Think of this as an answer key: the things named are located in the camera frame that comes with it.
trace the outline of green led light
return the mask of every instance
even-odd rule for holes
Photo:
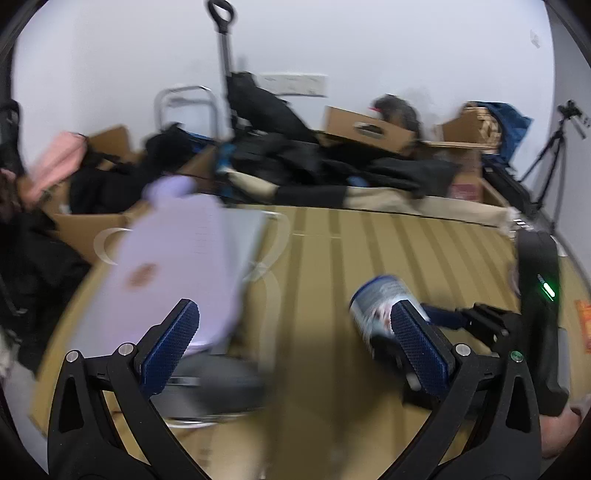
[[[547,283],[544,283],[542,286],[544,287],[544,290],[546,292],[548,292],[548,295],[550,295],[550,297],[554,298],[556,296],[556,293],[554,293],[554,290],[552,290],[552,288],[550,288],[550,285],[548,285]]]

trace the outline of wooden table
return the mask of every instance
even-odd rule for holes
[[[428,412],[401,403],[400,383],[373,362],[348,314],[348,302],[370,278],[400,276],[415,296],[453,309],[487,303],[518,310],[508,285],[512,242],[496,229],[452,220],[389,213],[264,207],[287,216],[292,234],[272,272],[281,289],[275,394],[268,408],[232,423],[178,430],[187,451],[213,479],[375,480],[408,445]],[[260,258],[274,242],[269,222]],[[573,398],[591,392],[591,355],[584,352],[574,301],[587,291],[560,259],[561,322],[569,332]],[[53,389],[77,318],[108,265],[93,268],[64,313],[44,358],[31,416],[47,431]],[[267,300],[264,282],[245,296],[236,348],[256,358]],[[486,348],[465,332],[452,342]],[[113,398],[126,447],[143,459]],[[447,457],[466,441],[460,433]]]

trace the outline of can label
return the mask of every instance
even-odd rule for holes
[[[364,284],[353,295],[349,311],[370,351],[372,351],[370,341],[375,336],[392,339],[393,342],[396,341],[396,336],[392,330],[390,312],[392,306],[402,300],[408,300],[425,321],[431,323],[427,313],[410,293],[404,282],[393,275],[376,277]]]

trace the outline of wall outlet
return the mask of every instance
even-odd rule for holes
[[[326,75],[308,73],[261,73],[258,86],[275,95],[326,96]]]

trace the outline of pink cloth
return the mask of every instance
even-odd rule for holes
[[[45,190],[78,170],[85,154],[84,135],[72,132],[58,134],[29,172],[33,186],[24,194],[26,204],[36,204]]]

